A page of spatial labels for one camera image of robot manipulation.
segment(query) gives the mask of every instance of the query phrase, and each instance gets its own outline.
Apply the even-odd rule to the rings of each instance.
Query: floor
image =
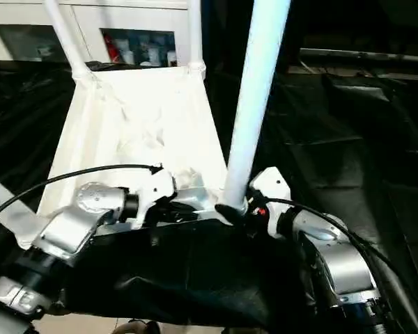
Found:
[[[110,334],[115,327],[130,319],[93,317],[90,315],[47,315],[34,325],[40,334]],[[162,334],[220,334],[223,328],[202,326],[177,326],[160,324]]]

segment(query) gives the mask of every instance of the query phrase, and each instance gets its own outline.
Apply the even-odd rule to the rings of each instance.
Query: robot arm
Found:
[[[288,185],[277,168],[267,168],[251,181],[251,189],[266,198],[291,199]],[[325,219],[283,203],[269,202],[253,209],[267,216],[268,234],[276,239],[292,238],[315,254],[318,298],[335,322],[353,324],[364,333],[386,333],[389,313],[371,269],[349,238]],[[329,215],[346,228],[337,217]]]
[[[0,334],[32,333],[31,321],[58,301],[71,267],[99,229],[139,229],[158,200],[175,194],[166,170],[152,175],[136,193],[95,182],[80,187],[72,204],[53,213],[30,249],[0,277]]]

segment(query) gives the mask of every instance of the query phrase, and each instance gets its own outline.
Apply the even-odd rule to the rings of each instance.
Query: cabinet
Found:
[[[186,0],[59,3],[85,61],[149,67],[189,61]],[[67,61],[42,0],[0,0],[0,61],[10,60]]]
[[[189,60],[186,10],[73,6],[91,58],[167,67]]]
[[[82,56],[89,53],[71,6],[61,6]],[[45,7],[36,3],[0,3],[0,61],[66,62]]]

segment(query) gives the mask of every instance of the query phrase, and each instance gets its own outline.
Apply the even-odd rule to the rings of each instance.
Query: white metal rod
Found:
[[[14,195],[0,183],[0,205]],[[37,217],[23,202],[16,201],[0,213],[0,224],[14,233],[17,243],[28,249],[42,232],[46,219]]]
[[[240,211],[291,0],[255,0],[222,202]]]
[[[191,70],[204,71],[203,47],[201,39],[201,0],[189,0],[189,35]]]
[[[63,51],[70,63],[73,79],[79,79],[87,76],[90,71],[85,65],[77,45],[72,38],[71,32],[62,17],[59,4],[56,0],[45,0],[45,7],[48,15],[51,17],[54,30],[56,31],[57,37],[62,44]]]

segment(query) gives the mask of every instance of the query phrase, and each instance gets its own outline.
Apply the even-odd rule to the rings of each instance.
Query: black cable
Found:
[[[108,166],[100,166],[100,167],[92,167],[82,170],[76,170],[75,172],[62,174],[56,177],[52,177],[51,179],[45,180],[43,182],[37,183],[36,185],[32,186],[31,188],[22,191],[21,193],[15,195],[14,197],[10,198],[2,205],[0,205],[0,213],[9,207],[14,202],[18,201],[20,198],[24,197],[26,194],[31,193],[32,191],[39,189],[42,186],[46,186],[50,183],[54,183],[57,181],[61,181],[64,179],[68,179],[69,177],[74,177],[78,175],[88,174],[99,172],[101,170],[109,170],[109,169],[123,169],[123,168],[141,168],[141,169],[148,169],[152,174],[155,174],[157,171],[161,170],[162,167],[160,166],[149,166],[149,165],[139,165],[139,164],[122,164],[122,165],[108,165]]]
[[[380,251],[378,251],[376,248],[374,248],[370,241],[365,240],[364,238],[360,237],[356,233],[347,230],[347,228],[343,227],[340,223],[335,221],[333,218],[329,217],[328,215],[313,209],[311,207],[307,207],[306,205],[294,202],[293,200],[284,200],[282,198],[268,198],[265,197],[263,199],[265,202],[278,202],[283,203],[287,205],[291,205],[293,207],[298,207],[300,209],[306,210],[308,212],[311,212],[312,214],[315,214],[316,216],[325,219],[328,223],[332,224],[335,228],[340,230],[342,233],[345,234],[350,240],[350,242],[358,249],[358,251],[361,253],[363,258],[367,261],[369,261],[369,257],[367,255],[367,251],[370,251],[373,253],[378,259],[383,261],[387,267],[393,271],[393,273],[398,276],[398,279],[400,280],[401,284],[404,286],[404,288],[408,291],[408,294],[415,300],[415,303],[418,305],[418,296],[415,294],[415,291],[413,288],[411,288],[408,281],[403,277],[401,272],[392,264],[392,262],[383,255]]]

